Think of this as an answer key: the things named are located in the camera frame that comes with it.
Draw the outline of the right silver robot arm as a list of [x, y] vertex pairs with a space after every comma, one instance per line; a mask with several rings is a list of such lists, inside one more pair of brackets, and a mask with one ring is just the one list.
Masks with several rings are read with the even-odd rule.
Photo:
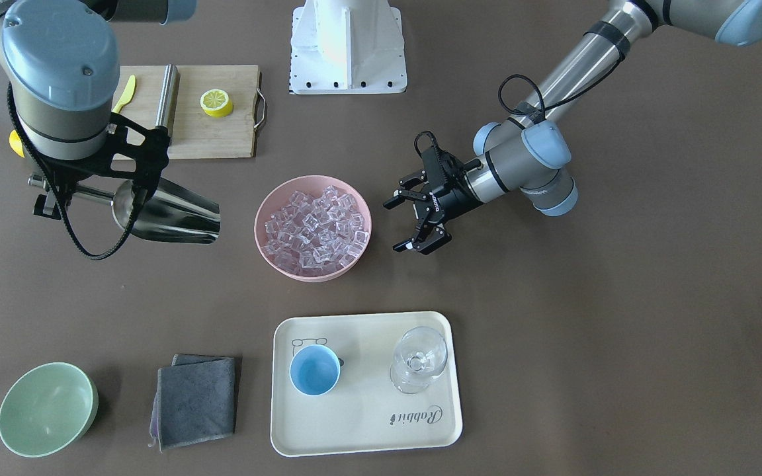
[[24, 153], [40, 186], [34, 213], [64, 219], [81, 181], [122, 181], [106, 198], [121, 228], [169, 225], [202, 198], [161, 178], [169, 162], [169, 130], [114, 112], [120, 76], [112, 21], [185, 21], [194, 1], [0, 1], [0, 66]]

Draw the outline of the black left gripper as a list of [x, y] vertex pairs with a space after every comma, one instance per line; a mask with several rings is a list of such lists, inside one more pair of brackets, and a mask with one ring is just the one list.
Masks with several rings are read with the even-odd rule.
[[391, 198], [383, 203], [393, 209], [405, 201], [414, 202], [417, 225], [411, 238], [392, 249], [429, 255], [451, 241], [445, 223], [481, 207], [483, 202], [470, 190], [464, 163], [439, 147], [421, 151], [424, 171], [406, 175]]

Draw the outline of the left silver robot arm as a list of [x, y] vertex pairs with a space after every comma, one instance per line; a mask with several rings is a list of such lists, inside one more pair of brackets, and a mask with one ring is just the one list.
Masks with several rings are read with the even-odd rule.
[[420, 168], [401, 178], [384, 203], [387, 209], [406, 202], [414, 208], [414, 230], [394, 250], [429, 255], [450, 242], [448, 222], [514, 190], [544, 215], [571, 211], [579, 190], [568, 171], [572, 155], [558, 120], [608, 78], [638, 40], [662, 25], [720, 44], [748, 46], [762, 40], [762, 1], [611, 1], [542, 83], [518, 75], [532, 93], [506, 106], [505, 120], [478, 130], [472, 159], [457, 159], [432, 132], [419, 134], [430, 141], [417, 149]]

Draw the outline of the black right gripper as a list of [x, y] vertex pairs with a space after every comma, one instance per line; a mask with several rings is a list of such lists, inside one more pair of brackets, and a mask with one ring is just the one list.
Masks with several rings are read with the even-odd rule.
[[[145, 203], [156, 192], [161, 172], [169, 163], [167, 129], [158, 126], [147, 130], [115, 112], [110, 114], [110, 124], [115, 127], [114, 131], [105, 136], [96, 153], [84, 159], [52, 159], [27, 141], [27, 155], [37, 162], [49, 189], [48, 193], [37, 196], [34, 215], [60, 220], [79, 181], [96, 175], [129, 180], [133, 210], [135, 217], [138, 217]], [[117, 155], [133, 159], [135, 171], [114, 171], [112, 160]]]

